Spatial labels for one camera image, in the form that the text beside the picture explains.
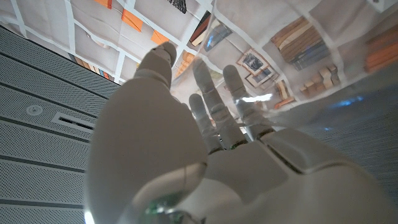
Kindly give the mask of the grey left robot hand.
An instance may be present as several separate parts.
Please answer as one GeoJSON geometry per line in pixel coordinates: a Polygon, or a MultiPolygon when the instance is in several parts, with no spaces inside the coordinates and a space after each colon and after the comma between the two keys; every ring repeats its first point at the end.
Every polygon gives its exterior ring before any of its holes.
{"type": "Polygon", "coordinates": [[[170,93],[170,43],[151,49],[101,110],[90,141],[86,223],[396,223],[377,180],[326,144],[275,130],[247,101],[236,68],[223,70],[251,134],[223,104],[206,64],[202,95],[170,93]]]}

